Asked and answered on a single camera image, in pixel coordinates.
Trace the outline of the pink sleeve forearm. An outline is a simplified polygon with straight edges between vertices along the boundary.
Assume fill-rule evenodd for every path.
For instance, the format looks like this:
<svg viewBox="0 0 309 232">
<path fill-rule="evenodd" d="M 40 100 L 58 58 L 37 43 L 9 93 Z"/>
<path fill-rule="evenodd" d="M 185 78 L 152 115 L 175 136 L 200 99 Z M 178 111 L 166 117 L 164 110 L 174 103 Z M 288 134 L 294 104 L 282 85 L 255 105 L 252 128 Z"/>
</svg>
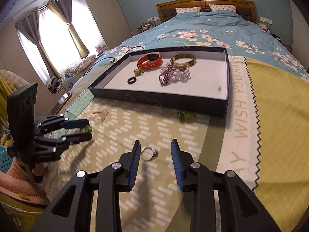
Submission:
<svg viewBox="0 0 309 232">
<path fill-rule="evenodd" d="M 1 193 L 30 204 L 48 205 L 50 203 L 44 187 L 38 183 L 31 183 L 27 173 L 16 159 L 6 173 L 1 172 Z"/>
</svg>

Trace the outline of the left hand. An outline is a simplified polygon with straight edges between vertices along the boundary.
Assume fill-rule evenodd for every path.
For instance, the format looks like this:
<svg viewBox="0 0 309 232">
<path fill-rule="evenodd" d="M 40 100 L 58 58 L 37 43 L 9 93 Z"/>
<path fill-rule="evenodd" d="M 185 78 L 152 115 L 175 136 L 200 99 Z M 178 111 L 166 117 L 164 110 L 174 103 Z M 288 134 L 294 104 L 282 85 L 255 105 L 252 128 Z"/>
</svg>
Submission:
<svg viewBox="0 0 309 232">
<path fill-rule="evenodd" d="M 32 173 L 37 177 L 42 177 L 46 173 L 46 170 L 47 163 L 39 163 L 32 168 Z"/>
</svg>

